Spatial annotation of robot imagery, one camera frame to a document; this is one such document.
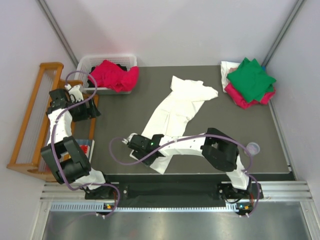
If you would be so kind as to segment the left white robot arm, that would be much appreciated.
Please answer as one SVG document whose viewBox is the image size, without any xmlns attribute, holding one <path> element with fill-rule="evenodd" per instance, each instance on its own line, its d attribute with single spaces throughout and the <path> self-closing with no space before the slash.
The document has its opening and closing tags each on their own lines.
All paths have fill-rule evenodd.
<svg viewBox="0 0 320 240">
<path fill-rule="evenodd" d="M 101 115 L 91 98 L 84 99 L 82 86 L 67 84 L 49 92 L 51 102 L 46 115 L 50 123 L 50 137 L 40 154 L 59 184 L 65 182 L 91 184 L 102 198 L 114 191 L 101 171 L 94 170 L 85 152 L 72 135 L 73 122 L 94 119 Z"/>
</svg>

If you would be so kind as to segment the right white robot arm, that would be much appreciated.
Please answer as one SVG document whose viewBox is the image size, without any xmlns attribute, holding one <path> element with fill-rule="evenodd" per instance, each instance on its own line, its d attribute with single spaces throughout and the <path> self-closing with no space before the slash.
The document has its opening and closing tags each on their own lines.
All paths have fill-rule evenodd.
<svg viewBox="0 0 320 240">
<path fill-rule="evenodd" d="M 231 182 L 230 190 L 222 196 L 227 199 L 245 198 L 252 191 L 252 181 L 245 173 L 236 141 L 216 128 L 192 136 L 168 136 L 155 134 L 147 138 L 133 133 L 126 144 L 132 156 L 151 167 L 157 160 L 177 155 L 203 157 L 215 169 L 225 172 Z"/>
</svg>

